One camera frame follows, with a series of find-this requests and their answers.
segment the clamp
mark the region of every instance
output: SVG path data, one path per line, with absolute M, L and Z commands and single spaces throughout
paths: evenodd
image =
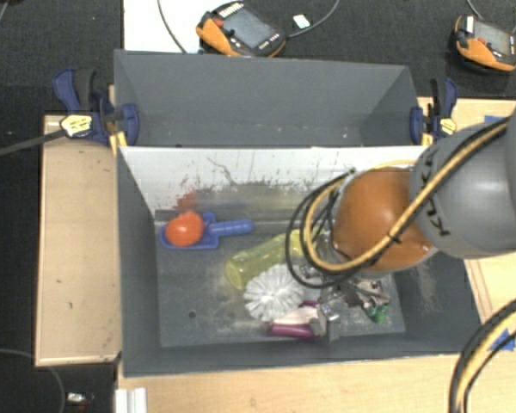
M 439 139 L 452 135 L 457 130 L 451 113 L 457 104 L 457 85 L 449 78 L 439 83 L 435 78 L 430 80 L 433 103 L 428 103 L 425 117 L 421 107 L 411 109 L 409 133 L 411 141 L 416 145 L 430 145 Z
M 136 106 L 122 105 L 116 112 L 103 91 L 93 89 L 95 70 L 66 68 L 52 80 L 55 96 L 65 105 L 68 116 L 61 120 L 67 137 L 88 139 L 105 146 L 116 132 L 126 134 L 128 145 L 135 145 L 139 135 Z M 120 130 L 111 127 L 121 124 Z

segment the white card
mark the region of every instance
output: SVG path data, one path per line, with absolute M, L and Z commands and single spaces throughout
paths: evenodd
M 161 0 L 164 17 L 181 45 L 199 51 L 195 27 L 201 17 L 234 0 Z M 163 24 L 157 0 L 124 0 L 124 48 L 129 51 L 180 52 Z

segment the green object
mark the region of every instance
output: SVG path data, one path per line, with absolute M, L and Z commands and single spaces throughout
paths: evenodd
M 388 312 L 388 305 L 381 305 L 379 307 L 372 306 L 365 310 L 367 316 L 375 323 L 382 323 L 386 319 Z
M 279 234 L 271 240 L 237 252 L 225 263 L 225 273 L 231 285 L 240 291 L 247 283 L 273 265 L 285 262 L 285 234 Z M 291 233 L 291 254 L 301 256 L 299 231 Z

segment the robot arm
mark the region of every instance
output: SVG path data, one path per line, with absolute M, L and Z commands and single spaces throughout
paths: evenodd
M 409 184 L 412 200 L 451 154 L 486 125 L 473 126 L 428 147 Z M 463 259 L 516 250 L 516 110 L 506 132 L 484 146 L 445 182 L 416 217 L 425 238 Z
M 330 220 L 336 202 L 330 230 L 322 233 L 324 222 L 314 229 L 314 213 Z M 300 243 L 307 266 L 298 274 L 289 236 L 303 210 Z M 390 302 L 381 279 L 437 250 L 463 259 L 516 250 L 516 110 L 498 123 L 439 140 L 410 169 L 348 173 L 314 190 L 287 230 L 286 261 L 296 280 L 322 289 L 320 327 L 314 330 L 334 340 L 331 300 L 342 294 L 347 304 L 357 302 L 375 319 Z M 319 277 L 320 284 L 305 282 L 310 277 Z

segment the orange ball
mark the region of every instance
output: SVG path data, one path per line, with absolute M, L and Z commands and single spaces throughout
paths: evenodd
M 167 223 L 164 236 L 174 246 L 183 248 L 199 242 L 204 231 L 205 223 L 200 215 L 187 211 Z

